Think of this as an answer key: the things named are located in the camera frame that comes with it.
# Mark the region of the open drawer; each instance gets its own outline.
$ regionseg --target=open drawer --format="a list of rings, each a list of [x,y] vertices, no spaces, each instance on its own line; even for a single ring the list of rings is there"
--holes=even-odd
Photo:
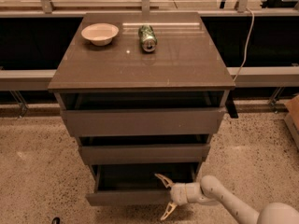
[[[80,138],[78,148],[87,165],[202,162],[210,145],[207,135],[163,135]]]
[[[193,182],[201,163],[154,163],[102,165],[97,169],[95,190],[87,194],[90,205],[163,204],[170,201],[169,189],[155,174],[174,182]]]
[[[216,133],[225,108],[63,111],[71,136]]]

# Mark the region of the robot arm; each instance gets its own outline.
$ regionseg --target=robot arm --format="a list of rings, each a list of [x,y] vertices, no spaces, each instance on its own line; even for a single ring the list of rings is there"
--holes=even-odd
[[[171,188],[170,202],[161,220],[166,219],[178,205],[200,203],[212,205],[221,203],[239,224],[298,224],[299,213],[283,203],[271,203],[259,214],[252,207],[238,199],[212,175],[204,176],[200,183],[173,183],[164,175],[156,175],[167,188]]]

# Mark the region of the drawer front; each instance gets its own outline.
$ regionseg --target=drawer front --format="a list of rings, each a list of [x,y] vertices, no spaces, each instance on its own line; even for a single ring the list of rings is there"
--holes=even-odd
[[[174,182],[192,182],[198,163],[159,163],[98,166],[94,193],[87,194],[90,205],[167,204],[169,189],[154,174]]]
[[[149,146],[100,146],[80,147],[84,163],[125,164],[159,162],[202,162],[206,159],[210,145],[149,145]]]
[[[224,108],[63,111],[71,136],[216,133]]]

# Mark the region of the dresser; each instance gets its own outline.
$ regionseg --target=dresser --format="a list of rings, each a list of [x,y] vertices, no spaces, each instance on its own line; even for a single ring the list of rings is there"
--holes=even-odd
[[[85,27],[111,23],[120,31],[96,47]],[[145,53],[138,28],[158,39]],[[169,190],[154,174],[192,182],[220,128],[235,84],[197,13],[86,14],[49,90],[94,177],[90,205],[160,204]]]

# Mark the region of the white bowl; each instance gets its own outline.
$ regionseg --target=white bowl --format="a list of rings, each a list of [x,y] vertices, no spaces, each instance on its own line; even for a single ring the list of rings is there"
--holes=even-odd
[[[81,34],[95,46],[104,46],[109,44],[118,32],[119,28],[115,25],[97,23],[84,28]]]

